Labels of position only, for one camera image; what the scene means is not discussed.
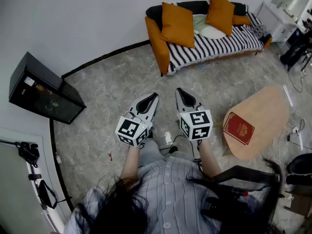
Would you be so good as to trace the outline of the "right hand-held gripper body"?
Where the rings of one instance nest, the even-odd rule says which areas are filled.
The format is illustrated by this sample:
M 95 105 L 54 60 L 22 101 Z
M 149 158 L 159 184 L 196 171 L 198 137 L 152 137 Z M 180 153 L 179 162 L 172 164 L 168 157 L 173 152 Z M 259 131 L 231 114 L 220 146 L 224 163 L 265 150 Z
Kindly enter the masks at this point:
M 210 110 L 203 105 L 189 112 L 178 113 L 179 127 L 189 141 L 206 139 L 210 136 L 213 121 Z

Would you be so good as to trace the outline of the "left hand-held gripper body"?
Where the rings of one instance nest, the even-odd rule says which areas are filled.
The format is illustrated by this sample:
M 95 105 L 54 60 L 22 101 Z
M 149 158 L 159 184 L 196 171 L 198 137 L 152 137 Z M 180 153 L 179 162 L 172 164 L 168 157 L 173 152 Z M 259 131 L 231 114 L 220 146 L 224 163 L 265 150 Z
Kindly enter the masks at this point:
M 119 118 L 115 134 L 119 141 L 132 147 L 138 147 L 150 134 L 153 124 L 132 112 Z

